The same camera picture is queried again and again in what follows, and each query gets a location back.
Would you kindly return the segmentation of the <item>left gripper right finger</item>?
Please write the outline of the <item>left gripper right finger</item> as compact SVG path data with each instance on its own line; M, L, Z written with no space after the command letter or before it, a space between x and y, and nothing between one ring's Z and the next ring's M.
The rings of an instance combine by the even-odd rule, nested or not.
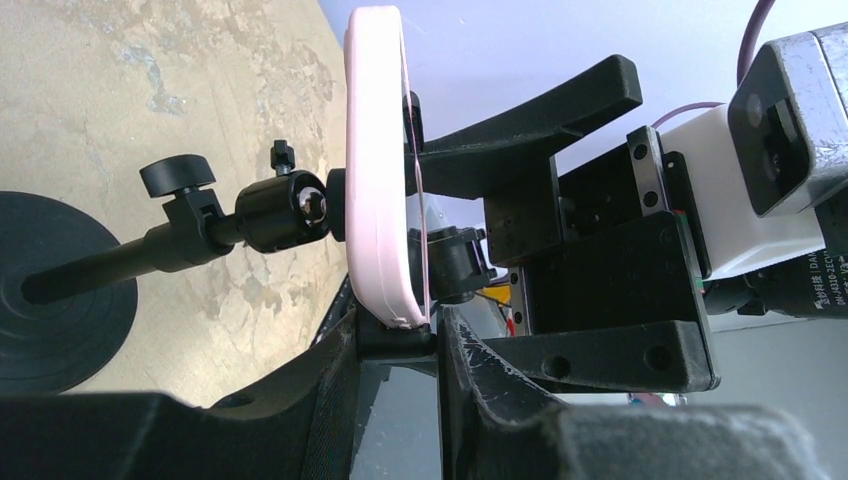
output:
M455 311L437 328L446 479L824 479L812 436L753 406L570 406Z

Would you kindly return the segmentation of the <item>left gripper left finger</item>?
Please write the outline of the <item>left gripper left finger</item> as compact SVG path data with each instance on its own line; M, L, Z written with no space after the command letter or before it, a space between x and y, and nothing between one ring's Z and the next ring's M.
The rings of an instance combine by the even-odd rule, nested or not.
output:
M5 397L5 479L344 479L360 365L355 317L209 408L153 392Z

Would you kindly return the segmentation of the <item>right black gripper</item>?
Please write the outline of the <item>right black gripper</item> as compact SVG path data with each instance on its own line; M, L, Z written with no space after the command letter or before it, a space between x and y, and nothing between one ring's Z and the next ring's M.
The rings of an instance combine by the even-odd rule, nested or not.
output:
M636 64L615 54L427 140L418 154L417 193L477 199L517 179L484 200L490 258L508 271L516 332L538 335L484 343L555 393L691 393L720 384L704 335L711 265L699 213L686 168L658 132L638 128L565 174L549 160L530 167L642 103Z

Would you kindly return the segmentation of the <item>pink case phone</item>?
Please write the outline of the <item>pink case phone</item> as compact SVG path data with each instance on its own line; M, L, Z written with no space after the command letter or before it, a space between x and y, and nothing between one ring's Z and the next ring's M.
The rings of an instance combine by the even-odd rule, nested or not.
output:
M403 28L398 8L353 10L344 60L345 235L353 291L387 327L419 328L430 320L414 295L408 260Z

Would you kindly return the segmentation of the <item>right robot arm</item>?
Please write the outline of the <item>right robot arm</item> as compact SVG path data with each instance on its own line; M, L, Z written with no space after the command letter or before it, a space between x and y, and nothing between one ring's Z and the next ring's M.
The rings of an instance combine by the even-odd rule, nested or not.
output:
M764 44L731 100L554 157L640 105L620 55L511 110L416 141L429 193L482 199L525 334L489 345L560 392L713 389L712 314L847 314L847 60Z

